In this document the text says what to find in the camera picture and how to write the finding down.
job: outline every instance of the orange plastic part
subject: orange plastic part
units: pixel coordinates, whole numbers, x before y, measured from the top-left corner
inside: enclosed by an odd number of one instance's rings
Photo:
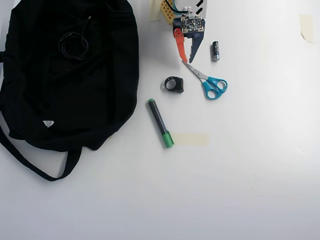
[[[174,30],[174,37],[176,40],[176,45],[178,46],[181,59],[185,63],[188,63],[188,59],[185,52],[185,35],[182,33],[182,30],[180,28],[176,28]]]

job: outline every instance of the yellow breadboard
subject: yellow breadboard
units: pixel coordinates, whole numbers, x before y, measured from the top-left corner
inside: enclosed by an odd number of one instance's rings
[[[173,0],[167,0],[167,1],[171,5],[171,7],[174,5]],[[165,0],[162,1],[160,9],[166,22],[168,24],[172,24],[174,22],[174,18],[176,17],[176,15],[173,11],[171,11],[171,9],[169,8]]]

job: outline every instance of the white label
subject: white label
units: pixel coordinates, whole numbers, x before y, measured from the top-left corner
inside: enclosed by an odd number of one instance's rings
[[[47,128],[50,128],[55,123],[55,121],[43,121],[43,123]]]

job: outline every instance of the blue scissors handle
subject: blue scissors handle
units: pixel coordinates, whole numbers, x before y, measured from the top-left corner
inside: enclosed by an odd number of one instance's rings
[[[219,87],[218,83],[223,83],[224,88]],[[220,98],[222,96],[222,94],[224,94],[228,89],[227,81],[225,81],[223,79],[219,79],[219,78],[214,78],[211,76],[208,77],[208,79],[206,81],[204,81],[202,84],[204,87],[206,97],[210,100],[216,100],[216,99]],[[210,92],[213,92],[215,94],[215,97],[210,97],[210,95],[209,95]]]
[[[211,76],[210,76],[210,77],[207,79],[207,81],[208,81],[209,83],[211,83],[212,85],[214,85],[214,86],[219,90],[219,92],[222,93],[222,94],[224,94],[224,93],[227,91],[227,89],[228,89],[228,83],[227,83],[226,80],[219,79],[219,78],[214,78],[214,77],[211,77]],[[224,88],[220,88],[220,87],[218,86],[218,83],[222,83],[222,84],[224,85]]]
[[[216,100],[216,99],[218,99],[218,98],[220,98],[220,97],[222,96],[222,93],[221,93],[220,91],[216,90],[215,88],[213,88],[213,87],[209,84],[209,82],[204,81],[204,82],[202,83],[202,85],[203,85],[203,87],[204,87],[204,91],[205,91],[206,97],[207,97],[208,99],[210,99],[210,100]],[[211,97],[211,96],[209,95],[210,92],[213,92],[213,93],[215,94],[215,97]]]

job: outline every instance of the scissors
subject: scissors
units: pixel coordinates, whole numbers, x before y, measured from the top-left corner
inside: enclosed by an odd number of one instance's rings
[[[228,89],[227,81],[225,81],[223,79],[219,79],[219,78],[214,78],[211,76],[206,76],[202,72],[200,72],[197,69],[195,69],[194,67],[192,67],[190,64],[185,63],[184,61],[182,61],[182,62],[184,63],[184,65],[188,69],[191,70],[191,72],[194,73],[194,75],[196,75],[201,80],[202,85],[204,87],[205,95],[208,99],[216,100],[216,99],[220,98],[222,96],[222,94],[224,94],[227,91],[227,89]],[[218,83],[223,83],[224,88],[220,88],[218,86]],[[215,94],[215,97],[210,97],[210,95],[209,95],[210,92],[213,92]]]

